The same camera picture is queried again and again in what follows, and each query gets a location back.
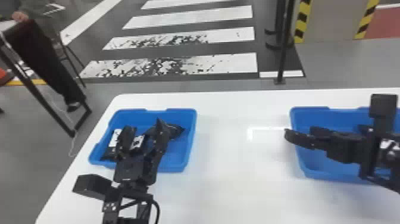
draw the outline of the person's leg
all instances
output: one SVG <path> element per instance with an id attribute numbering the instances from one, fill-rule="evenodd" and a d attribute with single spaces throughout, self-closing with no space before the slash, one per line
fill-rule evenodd
<path id="1" fill-rule="evenodd" d="M 36 23 L 28 22 L 24 35 L 8 40 L 25 63 L 56 92 L 63 95 L 65 103 L 83 102 L 85 95 L 59 61 L 51 41 Z"/>

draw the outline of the yellow and black striped post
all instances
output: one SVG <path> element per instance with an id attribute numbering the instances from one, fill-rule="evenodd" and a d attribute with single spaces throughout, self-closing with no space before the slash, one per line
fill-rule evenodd
<path id="1" fill-rule="evenodd" d="M 375 8 L 379 4 L 379 0 L 369 0 L 364 17 L 360 21 L 358 30 L 354 39 L 363 39 L 367 33 L 368 25 L 371 23 L 374 16 Z"/>
<path id="2" fill-rule="evenodd" d="M 296 21 L 295 43 L 304 42 L 304 34 L 307 30 L 307 23 L 310 20 L 312 2 L 313 0 L 300 0 L 299 15 Z"/>

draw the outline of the white table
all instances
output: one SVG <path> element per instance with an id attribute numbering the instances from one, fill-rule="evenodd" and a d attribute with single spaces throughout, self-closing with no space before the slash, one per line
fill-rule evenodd
<path id="1" fill-rule="evenodd" d="M 101 223 L 102 201 L 71 190 L 78 175 L 94 173 L 112 179 L 113 170 L 91 165 L 88 157 L 111 116 L 124 108 L 194 108 L 198 112 L 187 168 L 183 173 L 160 173 L 150 187 L 161 205 L 160 224 L 399 223 L 400 195 L 378 186 L 307 179 L 299 169 L 294 146 L 283 138 L 294 106 L 355 108 L 369 105 L 373 93 L 400 94 L 400 89 L 119 95 L 36 223 Z"/>

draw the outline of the blue tray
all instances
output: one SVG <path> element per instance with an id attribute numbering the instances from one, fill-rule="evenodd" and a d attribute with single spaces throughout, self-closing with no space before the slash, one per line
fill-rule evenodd
<path id="1" fill-rule="evenodd" d="M 137 127 L 137 135 L 143 134 L 155 124 L 156 118 L 167 123 L 180 125 L 185 131 L 179 138 L 168 143 L 167 151 L 161 159 L 159 172 L 182 172 L 189 161 L 195 135 L 197 113 L 193 109 L 167 109 L 165 111 L 148 111 L 146 109 L 119 110 L 108 124 L 108 128 L 89 156 L 89 162 L 94 165 L 115 168 L 115 162 L 100 160 L 111 140 L 114 129 L 122 129 L 125 125 Z"/>
<path id="2" fill-rule="evenodd" d="M 357 125 L 372 125 L 368 116 L 369 108 L 352 110 L 330 109 L 329 107 L 295 107 L 290 111 L 292 128 L 295 131 L 309 133 L 311 126 L 325 127 L 340 132 L 359 133 Z M 395 119 L 395 131 L 400 131 L 400 111 Z M 296 146 L 300 168 L 308 178 L 350 183 L 369 183 L 358 177 L 358 164 L 342 164 L 326 157 L 322 150 L 308 150 Z M 388 170 L 377 170 L 387 175 Z"/>

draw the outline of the zebra crossing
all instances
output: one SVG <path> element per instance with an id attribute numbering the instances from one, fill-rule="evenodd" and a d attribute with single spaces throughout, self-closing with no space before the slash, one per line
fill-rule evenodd
<path id="1" fill-rule="evenodd" d="M 191 24 L 221 23 L 253 19 L 252 5 L 240 5 L 223 8 L 179 11 L 173 13 L 146 14 L 151 10 L 164 10 L 175 7 L 196 6 L 216 2 L 233 2 L 240 0 L 149 0 L 143 4 L 142 15 L 132 16 L 121 30 L 147 30 L 149 28 L 174 27 Z M 218 49 L 224 43 L 255 44 L 253 26 L 227 27 L 223 29 L 193 30 L 172 33 L 152 33 L 137 36 L 114 36 L 102 47 L 103 52 L 135 51 L 141 49 L 160 50 L 168 48 L 174 52 L 175 47 L 202 45 L 204 48 Z M 218 76 L 221 74 L 257 74 L 258 77 L 273 77 L 276 71 L 259 71 L 257 52 L 237 52 L 234 54 L 197 55 L 187 50 L 177 57 L 121 58 L 115 60 L 92 60 L 81 72 L 86 79 L 108 77 L 191 77 Z M 287 77 L 303 76 L 301 70 L 284 74 Z"/>

